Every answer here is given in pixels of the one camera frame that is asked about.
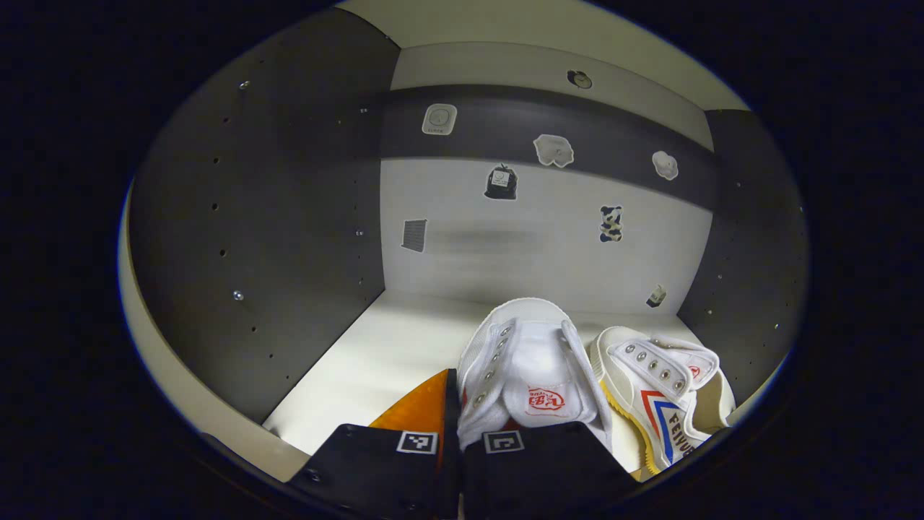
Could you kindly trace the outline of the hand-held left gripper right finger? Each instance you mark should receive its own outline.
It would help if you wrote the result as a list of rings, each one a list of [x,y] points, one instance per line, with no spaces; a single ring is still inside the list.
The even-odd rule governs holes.
[[[466,519],[603,519],[640,486],[583,422],[482,433],[463,476]]]

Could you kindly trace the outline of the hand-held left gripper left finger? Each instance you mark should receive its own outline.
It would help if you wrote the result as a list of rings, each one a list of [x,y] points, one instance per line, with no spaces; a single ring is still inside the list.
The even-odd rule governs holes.
[[[456,370],[413,388],[367,427],[343,424],[289,484],[354,519],[458,519]]]

